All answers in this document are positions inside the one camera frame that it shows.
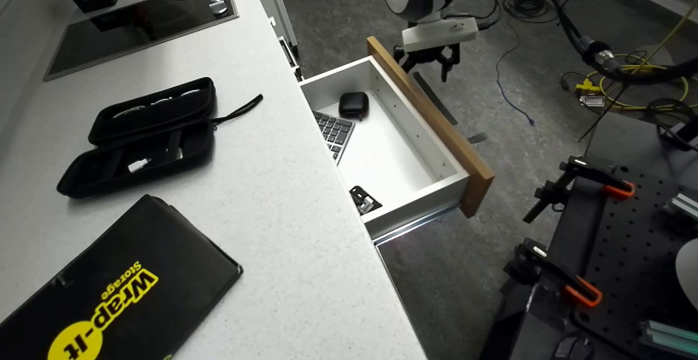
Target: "white cabinet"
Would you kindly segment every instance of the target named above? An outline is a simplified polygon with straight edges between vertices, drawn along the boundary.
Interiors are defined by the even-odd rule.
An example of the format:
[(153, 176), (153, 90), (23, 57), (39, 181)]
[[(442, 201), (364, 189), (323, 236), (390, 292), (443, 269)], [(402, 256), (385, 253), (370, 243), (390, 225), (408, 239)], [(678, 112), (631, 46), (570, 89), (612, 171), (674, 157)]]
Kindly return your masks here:
[(293, 49), (293, 52), (296, 52), (295, 47), (298, 45), (298, 41), (296, 39), (296, 34), (293, 32), (293, 28), (291, 27), (291, 20), (288, 18), (288, 12), (286, 12), (284, 0), (261, 1), (267, 15), (274, 19), (274, 31), (276, 31), (277, 36), (284, 37), (291, 49)]

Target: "orange clamp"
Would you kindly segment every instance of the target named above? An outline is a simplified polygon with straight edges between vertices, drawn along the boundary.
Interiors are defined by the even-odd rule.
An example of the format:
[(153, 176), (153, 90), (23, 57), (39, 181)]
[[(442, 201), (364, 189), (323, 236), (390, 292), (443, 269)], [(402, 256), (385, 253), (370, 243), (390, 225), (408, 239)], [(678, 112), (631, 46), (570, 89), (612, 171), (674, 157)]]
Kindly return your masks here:
[(568, 296), (570, 296), (572, 300), (578, 302), (586, 308), (594, 308), (595, 306), (599, 305), (599, 303), (601, 303), (601, 299), (603, 298), (601, 291), (596, 289), (596, 287), (591, 285), (590, 283), (587, 283), (584, 280), (584, 278), (579, 276), (576, 276), (576, 278), (579, 280), (580, 283), (586, 286), (588, 290), (593, 291), (594, 295), (596, 295), (596, 298), (586, 298), (569, 285), (565, 286), (565, 293)]
[(626, 184), (631, 186), (632, 189), (630, 191), (623, 191), (623, 189), (611, 187), (610, 185), (605, 185), (604, 186), (604, 193), (608, 194), (608, 196), (611, 196), (613, 198), (620, 199), (621, 201), (625, 201), (626, 199), (635, 195), (635, 184), (633, 184), (629, 181), (626, 181)]

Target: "keyboard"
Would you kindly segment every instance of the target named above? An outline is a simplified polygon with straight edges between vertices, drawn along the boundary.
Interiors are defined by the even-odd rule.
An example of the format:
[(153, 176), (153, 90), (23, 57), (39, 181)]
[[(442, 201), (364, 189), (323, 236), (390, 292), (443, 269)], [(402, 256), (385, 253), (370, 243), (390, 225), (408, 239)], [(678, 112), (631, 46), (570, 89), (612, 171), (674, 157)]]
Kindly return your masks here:
[(349, 137), (354, 131), (354, 122), (325, 115), (321, 112), (312, 112), (312, 114), (315, 115), (317, 126), (320, 127), (322, 136), (327, 141), (327, 148), (332, 152), (334, 161), (339, 164), (339, 159), (344, 154)]

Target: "blue cable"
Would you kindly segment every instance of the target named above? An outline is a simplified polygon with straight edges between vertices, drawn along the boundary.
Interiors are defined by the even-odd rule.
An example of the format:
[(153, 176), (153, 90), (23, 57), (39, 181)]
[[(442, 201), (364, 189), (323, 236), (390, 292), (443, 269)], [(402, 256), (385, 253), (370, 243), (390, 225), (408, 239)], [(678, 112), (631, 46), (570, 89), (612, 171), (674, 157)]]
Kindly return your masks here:
[(504, 54), (502, 55), (502, 57), (499, 58), (497, 64), (494, 66), (494, 69), (496, 69), (496, 71), (497, 71), (497, 86), (499, 86), (499, 90), (502, 92), (502, 97), (504, 97), (504, 101), (506, 101), (507, 104), (509, 104), (509, 106), (511, 106), (512, 108), (514, 108), (514, 110), (516, 110), (516, 111), (519, 112), (520, 114), (526, 116), (526, 119), (528, 120), (528, 123), (529, 123), (531, 126), (534, 126), (534, 125), (535, 125), (534, 119), (532, 119), (532, 118), (528, 115), (528, 113), (522, 111), (518, 106), (514, 105), (511, 101), (509, 101), (509, 98), (507, 97), (506, 93), (504, 93), (504, 88), (502, 87), (502, 84), (499, 83), (499, 63), (501, 63), (502, 60), (504, 60), (504, 57), (505, 57), (506, 55), (510, 54), (510, 53), (513, 52), (517, 47), (519, 47), (519, 42), (520, 42), (519, 33), (516, 32), (516, 29), (514, 29), (514, 26), (512, 26), (512, 24), (510, 23), (510, 21), (511, 21), (511, 19), (510, 19), (509, 17), (507, 17), (507, 25), (509, 25), (509, 27), (511, 27), (512, 31), (514, 32), (514, 36), (516, 36), (516, 44), (514, 44), (514, 47), (512, 47), (511, 49), (509, 49), (509, 50), (507, 50), (506, 52), (504, 52)]

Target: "yellow cable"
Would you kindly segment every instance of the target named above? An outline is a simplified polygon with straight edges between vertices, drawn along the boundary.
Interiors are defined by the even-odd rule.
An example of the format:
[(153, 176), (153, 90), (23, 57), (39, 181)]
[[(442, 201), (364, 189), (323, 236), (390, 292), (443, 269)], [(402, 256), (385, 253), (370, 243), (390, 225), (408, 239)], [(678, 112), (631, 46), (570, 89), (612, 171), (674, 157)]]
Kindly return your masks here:
[[(671, 32), (665, 37), (665, 39), (664, 39), (659, 45), (657, 45), (657, 47), (655, 47), (655, 49), (652, 50), (652, 52), (651, 52), (647, 57), (645, 57), (645, 58), (642, 60), (642, 62), (641, 62), (640, 64), (638, 64), (638, 65), (634, 65), (634, 64), (631, 65), (631, 67), (633, 67), (633, 72), (631, 72), (631, 74), (637, 74), (637, 73), (640, 72), (641, 69), (643, 69), (646, 65), (651, 65), (652, 67), (655, 67), (655, 69), (666, 69), (665, 67), (659, 68), (659, 67), (661, 67), (661, 66), (655, 66), (655, 65), (650, 64), (650, 60), (652, 60), (652, 57), (654, 57), (654, 55), (656, 55), (657, 52), (659, 52), (659, 50), (660, 50), (662, 47), (664, 47), (664, 45), (666, 45), (666, 43), (669, 42), (669, 40), (670, 40), (674, 35), (676, 35), (676, 33), (678, 32), (678, 30), (681, 29), (681, 27), (683, 27), (683, 25), (684, 25), (684, 24), (686, 23), (686, 21), (688, 20), (688, 17), (691, 16), (691, 14), (693, 13), (693, 10), (695, 10), (696, 7), (698, 7), (698, 0), (693, 0), (693, 4), (691, 4), (691, 7), (690, 7), (690, 9), (688, 9), (688, 12), (687, 12), (685, 15), (683, 15), (683, 17), (681, 18), (681, 20), (679, 20), (679, 22), (676, 24), (676, 26), (673, 28), (673, 30), (671, 30)], [(605, 99), (608, 99), (608, 100), (612, 100), (611, 97), (609, 97), (609, 94), (611, 94), (611, 92), (613, 92), (613, 90), (614, 90), (616, 87), (618, 87), (618, 85), (614, 86), (613, 89), (610, 89), (610, 90), (608, 91), (608, 93), (606, 93), (606, 92), (604, 91), (604, 87), (603, 87), (603, 81), (604, 81), (605, 79), (606, 79), (605, 76), (601, 78), (601, 81), (599, 81), (599, 87), (601, 88), (601, 93), (604, 95), (604, 98), (605, 98)], [(684, 82), (684, 86), (686, 86), (686, 88), (685, 88), (685, 92), (684, 92), (684, 94), (683, 94), (683, 97), (682, 97), (679, 101), (683, 101), (683, 100), (686, 98), (686, 96), (688, 95), (688, 81), (686, 81), (685, 77), (683, 77), (682, 79), (683, 79), (683, 82)], [(645, 108), (646, 108), (646, 107), (628, 105), (628, 104), (624, 104), (624, 103), (622, 103), (622, 102), (616, 102), (615, 104), (613, 104), (613, 106), (619, 106), (619, 107), (624, 108), (624, 109), (635, 108), (635, 109), (630, 109), (630, 110), (640, 110), (640, 109), (645, 109)]]

